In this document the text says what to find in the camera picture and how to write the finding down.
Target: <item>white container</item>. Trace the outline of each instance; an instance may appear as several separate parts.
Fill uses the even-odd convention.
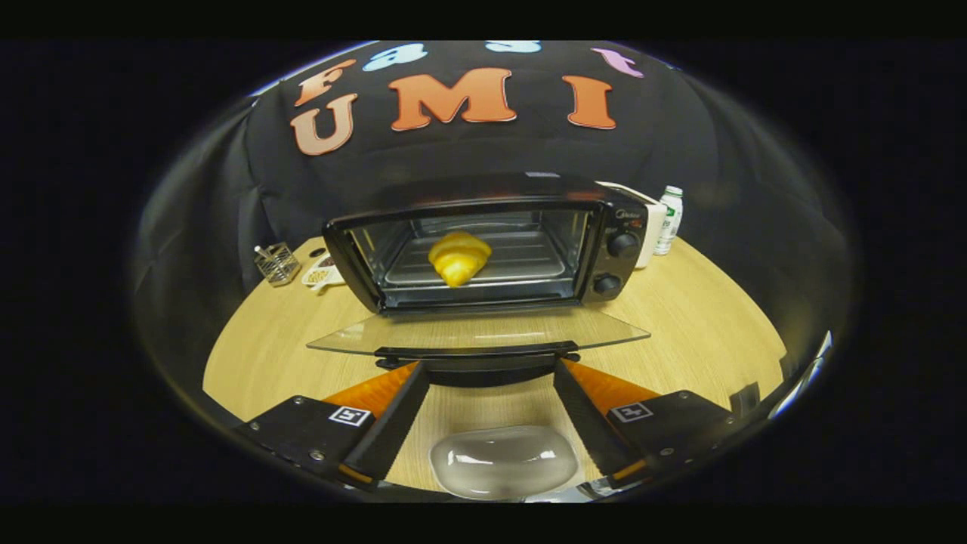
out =
[[[650,196],[642,195],[638,191],[619,183],[612,183],[610,181],[599,181],[597,183],[604,187],[624,191],[629,195],[638,197],[645,205],[645,208],[648,209],[648,223],[645,224],[645,239],[641,241],[641,253],[638,254],[638,261],[634,264],[634,268],[635,270],[640,270],[648,266],[648,261],[652,259],[655,246],[659,242],[661,225],[664,223],[664,218],[668,213],[668,207]]]
[[[678,187],[667,185],[665,193],[661,196],[661,203],[668,207],[668,213],[664,222],[661,224],[661,234],[659,243],[655,246],[655,255],[666,255],[671,250],[671,242],[678,234],[678,225],[682,223],[682,190]]]

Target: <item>orange gripper pad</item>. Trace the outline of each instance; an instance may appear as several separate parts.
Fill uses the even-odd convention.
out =
[[[568,359],[562,360],[581,389],[584,389],[584,394],[591,399],[595,408],[604,417],[607,417],[608,411],[612,408],[640,403],[659,395],[655,391],[616,378],[607,372],[595,370]]]
[[[373,417],[379,419],[380,416],[390,406],[399,388],[406,383],[406,379],[413,374],[413,370],[418,363],[410,363],[405,367],[389,371],[383,376],[368,379],[362,383],[357,383],[348,389],[343,389],[335,395],[322,400],[324,403],[331,403],[343,407],[367,409],[372,412]]]

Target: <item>wire basket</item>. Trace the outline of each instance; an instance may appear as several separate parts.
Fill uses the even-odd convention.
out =
[[[296,278],[302,264],[296,260],[284,242],[265,249],[272,258],[255,256],[255,265],[272,287],[284,286]]]

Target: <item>small milk bottle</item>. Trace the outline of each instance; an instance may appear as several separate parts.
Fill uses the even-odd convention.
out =
[[[671,185],[665,186],[664,195],[660,202],[668,206],[664,223],[661,224],[659,243],[655,246],[655,255],[665,255],[671,249],[671,241],[678,234],[678,225],[682,223],[682,190]]]

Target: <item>black cloth backdrop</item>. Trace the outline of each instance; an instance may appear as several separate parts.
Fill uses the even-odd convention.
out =
[[[763,309],[801,364],[827,330],[838,335],[856,294],[857,248],[823,171],[776,127],[718,90],[640,52],[604,42],[542,42],[536,53],[500,53],[481,42],[425,42],[427,56],[374,72],[380,42],[244,98],[203,131],[149,200],[131,263],[141,340],[169,380],[224,423],[237,421],[201,391],[208,353],[260,281],[252,248],[295,248],[325,221],[364,212],[361,196],[410,181],[505,171],[553,171],[618,182],[654,197],[685,191],[680,235],[732,277]],[[637,78],[608,66],[592,47],[634,61]],[[299,82],[355,58],[332,88],[294,107]],[[452,86],[475,68],[506,68],[506,123],[449,124],[398,133],[395,79],[429,74]],[[562,76],[609,83],[617,128],[577,127]],[[357,93],[354,131],[319,157],[296,147],[290,120],[319,107],[317,132],[333,132],[329,101]]]

